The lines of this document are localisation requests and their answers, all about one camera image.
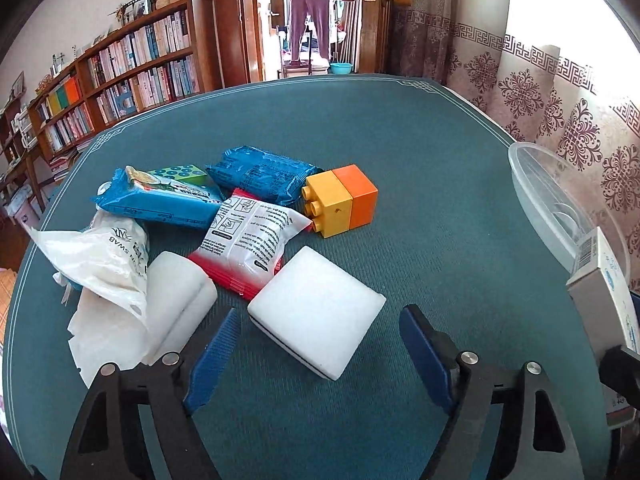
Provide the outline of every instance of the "blue package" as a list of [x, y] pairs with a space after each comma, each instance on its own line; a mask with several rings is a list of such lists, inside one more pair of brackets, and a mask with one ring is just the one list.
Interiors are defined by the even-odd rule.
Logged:
[[131, 166], [117, 169], [109, 189], [91, 200], [116, 215], [203, 229], [211, 225], [224, 202], [219, 189], [151, 175]]
[[288, 156], [251, 146], [226, 150], [222, 160], [205, 170], [220, 187], [239, 187], [264, 202], [292, 207], [301, 197], [308, 176], [322, 170]]

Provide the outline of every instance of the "table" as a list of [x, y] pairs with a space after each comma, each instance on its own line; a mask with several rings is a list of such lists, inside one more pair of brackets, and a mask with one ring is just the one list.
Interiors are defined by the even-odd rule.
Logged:
[[[220, 290], [218, 303], [239, 309], [242, 335], [212, 401], [194, 420], [222, 478], [417, 479], [446, 421], [398, 334], [400, 310], [418, 303], [436, 329], [481, 359], [512, 368], [542, 364], [586, 478], [600, 479], [610, 434], [596, 365], [564, 286], [567, 273], [514, 193], [510, 142], [487, 117], [428, 80], [319, 76], [241, 86], [100, 134], [63, 182], [42, 227], [85, 227], [95, 212], [89, 197], [126, 164], [202, 166], [242, 144], [322, 168], [357, 163], [380, 190], [373, 223], [326, 240], [302, 233], [287, 244], [285, 260], [309, 245], [384, 294], [386, 305], [334, 383], [282, 351], [249, 322], [245, 301]], [[187, 254], [203, 236], [151, 225], [151, 256]], [[12, 441], [49, 479], [60, 470], [86, 392], [67, 345], [78, 297], [61, 305], [52, 273], [31, 247], [14, 290], [3, 371]], [[148, 427], [148, 410], [143, 415]], [[493, 416], [496, 431], [499, 412]], [[157, 457], [157, 441], [148, 442]], [[478, 467], [488, 460], [484, 450]]]
[[0, 191], [5, 190], [10, 183], [25, 174], [29, 178], [31, 190], [38, 201], [40, 210], [44, 211], [46, 204], [42, 198], [42, 193], [40, 192], [41, 186], [38, 183], [38, 177], [36, 176], [36, 171], [33, 167], [33, 161], [39, 156], [42, 156], [42, 150], [40, 149], [39, 143], [36, 142], [30, 149], [25, 150], [20, 162], [18, 162], [18, 164], [6, 175], [4, 180], [0, 182]]

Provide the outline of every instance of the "wooden bookshelf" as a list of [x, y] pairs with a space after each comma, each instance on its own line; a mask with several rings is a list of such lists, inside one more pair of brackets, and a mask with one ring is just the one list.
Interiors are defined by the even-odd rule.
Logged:
[[[90, 59], [93, 56], [98, 55], [100, 51], [110, 46], [110, 44], [125, 39], [129, 34], [139, 30], [140, 28], [151, 25], [152, 23], [162, 20], [163, 18], [181, 10], [185, 11], [187, 18], [187, 30], [190, 38], [189, 47], [168, 53], [165, 56], [146, 62], [132, 70], [129, 70], [128, 72], [116, 76], [114, 79], [111, 79], [104, 84], [98, 85], [96, 88], [94, 87], [90, 72]], [[181, 0], [128, 23], [119, 30], [112, 32], [100, 43], [92, 46], [82, 54], [82, 56], [73, 60], [29, 105], [31, 124], [33, 125], [34, 132], [38, 137], [38, 143], [44, 158], [49, 162], [54, 156], [64, 153], [72, 147], [94, 137], [96, 134], [115, 126], [121, 120], [128, 119], [142, 112], [168, 104], [165, 102], [149, 106], [142, 110], [138, 110], [135, 113], [126, 115], [116, 121], [104, 120], [98, 105], [98, 96], [110, 87], [125, 80], [129, 80], [149, 69], [159, 67], [172, 61], [185, 59], [187, 56], [193, 56], [194, 76], [197, 79], [200, 91], [191, 93], [189, 97], [198, 93], [210, 92], [222, 88], [220, 56], [218, 55], [216, 37], [217, 30], [214, 0]], [[49, 93], [69, 75], [75, 75], [77, 77], [81, 91], [80, 99], [43, 123], [42, 118], [37, 111], [37, 107], [42, 104], [47, 95], [49, 95]], [[172, 100], [172, 102], [180, 99], [182, 98], [176, 98]], [[60, 150], [54, 152], [47, 140], [45, 127], [48, 124], [53, 124], [64, 118], [68, 113], [72, 112], [76, 107], [82, 104], [86, 104], [88, 115], [93, 123], [94, 129], [90, 133], [66, 144]]]

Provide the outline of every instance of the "metal screw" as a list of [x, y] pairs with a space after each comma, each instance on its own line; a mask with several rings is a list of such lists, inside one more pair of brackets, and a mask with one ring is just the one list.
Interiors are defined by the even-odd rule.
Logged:
[[532, 361], [530, 363], [527, 363], [527, 371], [531, 374], [539, 375], [542, 371], [542, 366]]
[[474, 365], [478, 362], [478, 356], [473, 352], [462, 352], [460, 358], [468, 365]]
[[113, 374], [114, 371], [116, 371], [116, 367], [114, 365], [112, 365], [111, 363], [107, 363], [105, 365], [102, 365], [102, 368], [100, 368], [100, 374], [104, 375], [105, 377]]
[[162, 356], [162, 364], [167, 366], [175, 365], [180, 359], [180, 356], [175, 352], [169, 352], [168, 354], [164, 354]]

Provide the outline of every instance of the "yellow toy block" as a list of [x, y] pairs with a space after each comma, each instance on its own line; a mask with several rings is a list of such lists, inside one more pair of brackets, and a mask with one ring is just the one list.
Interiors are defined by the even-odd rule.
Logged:
[[302, 198], [315, 232], [328, 238], [349, 230], [353, 198], [333, 171], [307, 177]]

